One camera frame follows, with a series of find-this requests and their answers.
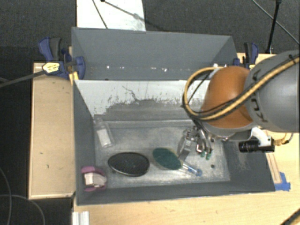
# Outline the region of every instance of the gray bin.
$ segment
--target gray bin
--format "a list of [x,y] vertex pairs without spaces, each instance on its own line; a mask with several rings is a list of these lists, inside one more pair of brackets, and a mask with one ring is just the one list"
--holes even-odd
[[[200,178],[162,170],[151,156],[156,147],[177,149],[182,132],[192,125],[181,108],[185,80],[213,63],[231,64],[236,57],[231,37],[73,28],[72,47],[73,56],[83,56],[87,67],[84,80],[74,85],[78,205],[275,190],[266,156],[242,154],[232,142],[216,144],[210,161],[191,152],[187,161],[202,169]],[[194,106],[201,105],[206,88],[207,83],[195,95]],[[99,145],[97,116],[111,130],[111,147]],[[147,156],[147,174],[113,173],[107,160],[124,151]],[[88,165],[105,170],[105,191],[84,192],[81,168]]]

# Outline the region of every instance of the black cable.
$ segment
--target black cable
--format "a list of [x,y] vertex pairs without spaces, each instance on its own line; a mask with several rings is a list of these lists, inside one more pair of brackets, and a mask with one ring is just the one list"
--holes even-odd
[[[8,196],[9,196],[8,194],[0,195],[0,197],[8,197]],[[43,212],[43,210],[41,209],[41,207],[40,207],[35,201],[29,200],[27,197],[23,197],[23,196],[20,196],[20,195],[11,195],[11,197],[24,199],[25,201],[30,202],[30,203],[32,203],[33,205],[35,205],[35,206],[37,207],[37,209],[39,210],[41,216],[42,216],[42,219],[43,219],[43,225],[46,225],[46,219],[45,219],[44,212]]]
[[205,78],[202,79],[202,81],[198,84],[198,86],[195,88],[194,92],[192,93],[191,97],[189,98],[187,104],[189,104],[189,102],[191,101],[191,99],[193,98],[193,96],[195,95],[195,93],[197,92],[197,90],[201,87],[201,85],[204,83],[204,81],[210,76],[212,72],[208,72],[208,74],[205,76]]
[[2,176],[4,178],[4,181],[5,181],[7,189],[8,189],[8,194],[0,195],[0,197],[9,197],[9,209],[8,209],[7,225],[10,224],[10,220],[11,220],[11,213],[12,213],[12,207],[13,207],[13,200],[12,200],[12,198],[13,197],[24,199],[27,202],[30,202],[33,205],[35,205],[37,207],[37,209],[39,210],[41,216],[42,216],[43,225],[45,225],[46,224],[46,219],[45,219],[45,215],[44,215],[43,210],[41,209],[41,207],[36,202],[34,202],[32,200],[29,200],[27,197],[20,196],[20,195],[13,195],[11,193],[11,189],[10,189],[10,185],[9,185],[8,179],[7,179],[5,173],[3,172],[3,170],[1,168],[0,168],[0,173],[2,174]]
[[3,172],[3,170],[0,168],[0,173],[2,174],[4,181],[6,183],[7,189],[8,189],[8,197],[9,197],[9,208],[8,208],[8,217],[7,217],[7,225],[10,224],[10,219],[11,219],[11,211],[12,211],[12,207],[13,207],[13,199],[12,199],[12,194],[11,194],[11,189],[10,189],[10,185],[8,182],[7,177],[5,176],[5,173]]
[[96,5],[95,1],[94,1],[94,0],[92,0],[92,1],[93,1],[93,3],[94,3],[94,6],[95,6],[95,8],[96,8],[96,10],[97,10],[98,14],[99,14],[99,17],[101,18],[101,21],[103,22],[103,24],[104,24],[105,28],[106,28],[106,29],[108,29],[108,27],[107,27],[106,23],[104,22],[104,19],[103,19],[103,17],[102,17],[102,16],[101,16],[101,14],[100,14],[100,11],[99,11],[99,9],[98,9],[98,7],[97,7],[97,5]]
[[[266,10],[263,9],[262,6],[260,6],[255,0],[251,0],[255,3],[255,5],[257,5],[270,19],[274,19],[272,17],[272,15],[270,15]],[[299,41],[288,31],[285,29],[285,27],[283,25],[281,25],[279,22],[276,21],[276,24],[283,29],[283,31],[285,31],[287,33],[287,35],[289,35],[298,45],[300,45]]]
[[27,75],[27,76],[24,76],[24,77],[20,77],[20,78],[17,78],[17,79],[8,81],[8,82],[0,83],[0,88],[6,87],[8,85],[12,85],[14,83],[19,83],[19,82],[22,82],[22,81],[26,81],[28,79],[35,78],[35,77],[38,77],[38,76],[41,76],[41,75],[44,75],[44,74],[45,74],[44,71],[39,71],[37,73],[33,73],[33,74],[30,74],[30,75]]

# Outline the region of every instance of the dark carpet floor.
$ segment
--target dark carpet floor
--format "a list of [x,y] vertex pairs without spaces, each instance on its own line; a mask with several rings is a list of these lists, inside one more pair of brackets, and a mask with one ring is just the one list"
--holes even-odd
[[[271,15],[275,0],[256,0]],[[238,52],[244,42],[267,48],[272,20],[251,0],[143,0],[147,30],[231,35]],[[299,40],[300,0],[282,0],[277,20]],[[42,60],[37,43],[46,36],[71,45],[76,26],[76,0],[0,0],[0,77],[28,75],[34,60]],[[278,26],[273,52],[299,49]],[[30,81],[0,89],[0,167],[12,193],[27,195],[30,143]],[[7,194],[0,176],[0,195]],[[38,201],[46,224],[68,225],[71,199]],[[8,199],[0,197],[0,225],[6,224]],[[12,225],[42,224],[38,210],[14,198]]]

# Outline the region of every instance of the green sponge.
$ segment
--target green sponge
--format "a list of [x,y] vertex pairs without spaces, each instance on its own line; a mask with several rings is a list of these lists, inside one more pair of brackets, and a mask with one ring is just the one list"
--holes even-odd
[[155,161],[164,168],[178,170],[182,167],[177,155],[168,148],[155,148],[152,155]]

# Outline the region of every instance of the yellow label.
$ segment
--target yellow label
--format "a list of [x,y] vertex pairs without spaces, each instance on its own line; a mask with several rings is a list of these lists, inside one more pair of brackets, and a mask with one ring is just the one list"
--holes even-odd
[[251,65],[249,66],[250,70],[252,70],[254,67],[255,67],[255,64],[251,64]]
[[43,70],[47,73],[57,72],[60,69],[60,64],[57,62],[48,62],[43,65]]

